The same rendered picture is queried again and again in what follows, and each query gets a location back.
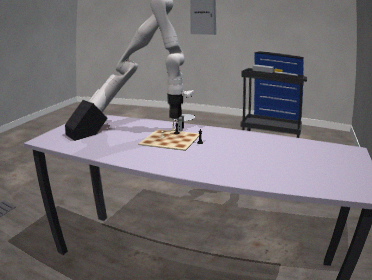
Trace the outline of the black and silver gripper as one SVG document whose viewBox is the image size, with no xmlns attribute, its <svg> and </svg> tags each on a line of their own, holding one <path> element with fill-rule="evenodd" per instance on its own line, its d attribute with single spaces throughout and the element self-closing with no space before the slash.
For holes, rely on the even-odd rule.
<svg viewBox="0 0 372 280">
<path fill-rule="evenodd" d="M 183 92 L 183 84 L 168 84 L 167 94 L 168 104 L 170 105 L 169 118 L 177 120 L 178 131 L 182 131 L 182 129 L 184 129 L 184 115 L 182 115 L 181 108 L 181 104 L 183 104 L 183 96 L 190 97 L 194 95 L 194 91 Z"/>
</svg>

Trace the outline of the brown and cream chessboard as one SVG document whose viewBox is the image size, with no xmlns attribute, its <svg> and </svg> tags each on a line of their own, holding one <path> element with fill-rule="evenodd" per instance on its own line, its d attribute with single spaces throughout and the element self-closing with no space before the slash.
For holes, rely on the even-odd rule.
<svg viewBox="0 0 372 280">
<path fill-rule="evenodd" d="M 161 138 L 161 131 L 164 132 L 164 138 Z M 178 131 L 179 134 L 174 134 L 174 132 L 175 131 L 157 129 L 138 143 L 138 145 L 186 151 L 199 137 L 199 133 Z"/>
</svg>

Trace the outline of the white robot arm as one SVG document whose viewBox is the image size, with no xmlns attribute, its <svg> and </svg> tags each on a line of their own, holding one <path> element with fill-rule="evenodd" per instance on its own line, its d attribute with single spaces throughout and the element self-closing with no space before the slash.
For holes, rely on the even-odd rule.
<svg viewBox="0 0 372 280">
<path fill-rule="evenodd" d="M 158 27 L 160 28 L 165 48 L 167 50 L 170 49 L 168 50 L 170 55 L 166 58 L 168 84 L 183 84 L 183 74 L 180 72 L 180 66 L 183 65 L 185 57 L 179 46 L 176 32 L 167 17 L 173 8 L 173 4 L 173 0 L 151 1 L 152 16 L 138 28 L 116 66 L 116 70 L 122 75 L 111 75 L 100 90 L 98 89 L 89 100 L 101 112 L 105 110 L 126 81 L 136 72 L 138 65 L 129 59 L 130 55 L 148 45 Z"/>
</svg>

